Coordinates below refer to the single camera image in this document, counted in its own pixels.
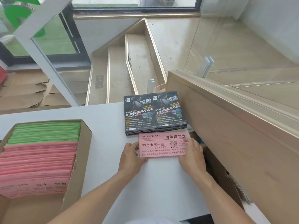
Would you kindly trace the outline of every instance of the red object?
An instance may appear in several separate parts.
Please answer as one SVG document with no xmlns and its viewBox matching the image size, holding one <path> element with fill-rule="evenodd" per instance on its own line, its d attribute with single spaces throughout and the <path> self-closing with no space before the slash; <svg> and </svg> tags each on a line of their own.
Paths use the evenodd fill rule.
<svg viewBox="0 0 299 224">
<path fill-rule="evenodd" d="M 0 66 L 0 84 L 4 81 L 7 76 L 7 72 Z"/>
</svg>

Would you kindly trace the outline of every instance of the pink flyer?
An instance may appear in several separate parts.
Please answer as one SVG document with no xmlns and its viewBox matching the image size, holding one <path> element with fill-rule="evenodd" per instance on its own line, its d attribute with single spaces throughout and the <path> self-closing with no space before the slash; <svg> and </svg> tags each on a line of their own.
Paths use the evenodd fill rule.
<svg viewBox="0 0 299 224">
<path fill-rule="evenodd" d="M 187 143 L 186 132 L 140 133 L 139 156 L 161 157 L 185 155 Z"/>
</svg>

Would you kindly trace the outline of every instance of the hand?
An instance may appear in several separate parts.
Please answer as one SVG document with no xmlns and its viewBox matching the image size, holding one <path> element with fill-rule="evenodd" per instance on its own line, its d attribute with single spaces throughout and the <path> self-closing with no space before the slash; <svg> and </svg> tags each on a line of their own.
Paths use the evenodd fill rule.
<svg viewBox="0 0 299 224">
<path fill-rule="evenodd" d="M 182 169 L 194 180 L 195 177 L 202 177 L 207 173 L 207 168 L 202 153 L 202 146 L 193 138 L 186 138 L 188 143 L 186 154 L 179 156 L 178 161 Z"/>
<path fill-rule="evenodd" d="M 139 142 L 133 144 L 126 143 L 121 160 L 119 161 L 118 172 L 123 172 L 131 179 L 137 175 L 142 165 L 148 161 L 148 158 L 139 158 L 135 150 L 139 149 Z"/>
</svg>

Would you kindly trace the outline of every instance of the white door frame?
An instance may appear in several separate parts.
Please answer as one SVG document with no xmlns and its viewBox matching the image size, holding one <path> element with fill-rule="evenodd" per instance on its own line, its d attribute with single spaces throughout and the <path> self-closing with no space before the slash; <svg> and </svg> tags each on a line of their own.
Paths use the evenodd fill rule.
<svg viewBox="0 0 299 224">
<path fill-rule="evenodd" d="M 45 0 L 36 12 L 33 12 L 20 25 L 13 35 L 29 53 L 32 59 L 48 76 L 51 82 L 61 92 L 72 107 L 80 106 L 64 80 L 60 77 L 50 60 L 33 39 L 33 36 L 42 29 L 51 19 L 58 15 L 72 0 Z"/>
</svg>

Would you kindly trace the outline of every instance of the staircase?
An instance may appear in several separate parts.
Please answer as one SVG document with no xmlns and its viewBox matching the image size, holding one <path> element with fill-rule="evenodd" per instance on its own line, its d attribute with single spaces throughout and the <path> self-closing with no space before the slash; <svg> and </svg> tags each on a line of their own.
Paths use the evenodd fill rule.
<svg viewBox="0 0 299 224">
<path fill-rule="evenodd" d="M 145 18 L 92 54 L 87 105 L 122 102 L 147 94 L 148 80 L 166 83 L 166 74 Z"/>
</svg>

